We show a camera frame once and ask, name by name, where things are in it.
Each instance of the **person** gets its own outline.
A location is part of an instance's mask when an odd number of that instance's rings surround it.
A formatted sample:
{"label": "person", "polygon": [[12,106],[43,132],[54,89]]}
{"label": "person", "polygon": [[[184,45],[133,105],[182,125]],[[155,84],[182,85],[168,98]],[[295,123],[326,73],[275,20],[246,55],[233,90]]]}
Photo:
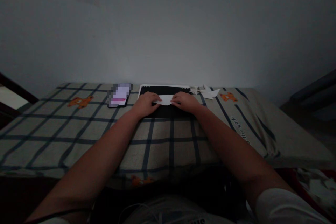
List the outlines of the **person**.
{"label": "person", "polygon": [[[160,106],[152,106],[157,100],[161,99],[155,93],[140,95],[132,109],[55,185],[26,223],[86,223],[95,199],[121,162],[137,123]],[[240,183],[260,223],[328,223],[253,147],[194,96],[179,92],[171,102],[196,117],[218,157]],[[139,205],[124,223],[232,223],[178,196],[158,197]]]}

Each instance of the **hand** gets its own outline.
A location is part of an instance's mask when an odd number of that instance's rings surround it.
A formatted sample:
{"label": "hand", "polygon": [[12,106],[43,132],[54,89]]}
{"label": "hand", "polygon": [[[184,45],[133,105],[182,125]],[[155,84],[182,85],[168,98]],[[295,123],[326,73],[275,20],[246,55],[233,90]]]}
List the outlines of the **hand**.
{"label": "hand", "polygon": [[185,92],[176,93],[171,102],[172,105],[192,114],[203,107],[193,95]]}
{"label": "hand", "polygon": [[131,111],[134,113],[139,119],[148,116],[153,113],[160,104],[155,104],[152,106],[152,102],[162,101],[162,99],[155,93],[146,92],[143,95],[140,95],[138,100],[133,105]]}

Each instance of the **finger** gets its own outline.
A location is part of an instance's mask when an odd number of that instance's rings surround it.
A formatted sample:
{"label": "finger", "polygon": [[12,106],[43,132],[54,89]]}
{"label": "finger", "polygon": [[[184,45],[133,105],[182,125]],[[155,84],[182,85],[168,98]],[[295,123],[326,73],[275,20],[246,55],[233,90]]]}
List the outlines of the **finger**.
{"label": "finger", "polygon": [[157,110],[158,109],[158,107],[160,107],[160,105],[161,104],[155,104],[154,106],[152,106],[152,110],[153,110],[153,112],[155,111],[155,110]]}
{"label": "finger", "polygon": [[157,95],[157,94],[155,94],[155,93],[153,93],[153,97],[156,99],[156,100],[162,100],[161,98],[160,98],[160,96],[159,95]]}
{"label": "finger", "polygon": [[174,105],[175,107],[178,107],[179,109],[181,108],[181,104],[179,104],[179,103],[172,103],[172,105]]}
{"label": "finger", "polygon": [[179,97],[180,95],[181,95],[180,92],[174,94],[173,99],[176,98],[176,97]]}
{"label": "finger", "polygon": [[181,99],[180,99],[180,97],[177,97],[175,99],[172,99],[170,102],[179,102],[179,103],[181,103]]}
{"label": "finger", "polygon": [[162,101],[162,99],[159,97],[159,96],[151,96],[150,97],[150,100],[152,101],[152,102],[156,102],[156,101]]}

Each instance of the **orange bear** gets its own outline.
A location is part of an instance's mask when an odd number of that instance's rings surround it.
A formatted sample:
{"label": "orange bear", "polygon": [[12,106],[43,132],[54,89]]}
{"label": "orange bear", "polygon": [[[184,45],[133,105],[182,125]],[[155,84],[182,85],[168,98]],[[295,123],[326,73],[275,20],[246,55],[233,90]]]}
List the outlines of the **orange bear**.
{"label": "orange bear", "polygon": [[85,99],[76,97],[72,99],[72,101],[68,104],[68,107],[71,107],[73,105],[79,105],[78,108],[82,109],[85,108],[89,104],[89,101],[91,101],[92,99],[93,96],[89,96],[88,98]]}
{"label": "orange bear", "polygon": [[224,101],[228,101],[228,100],[233,100],[234,102],[237,102],[237,98],[234,97],[233,93],[230,93],[228,92],[228,94],[219,94],[221,96],[221,98],[224,100]]}
{"label": "orange bear", "polygon": [[134,187],[139,187],[145,184],[149,184],[149,183],[153,183],[154,179],[148,177],[146,180],[141,180],[140,178],[138,178],[137,176],[132,175],[132,185]]}

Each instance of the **white shirt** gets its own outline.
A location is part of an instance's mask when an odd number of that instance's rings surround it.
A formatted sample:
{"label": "white shirt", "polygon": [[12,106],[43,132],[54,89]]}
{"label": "white shirt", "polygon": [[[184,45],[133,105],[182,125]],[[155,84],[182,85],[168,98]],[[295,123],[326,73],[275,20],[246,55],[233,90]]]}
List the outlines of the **white shirt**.
{"label": "white shirt", "polygon": [[[255,212],[261,224],[330,223],[307,202],[289,191],[272,188],[258,197]],[[163,196],[141,204],[124,224],[232,224],[233,222],[205,212],[194,202],[178,196]],[[43,224],[69,224],[53,218]]]}

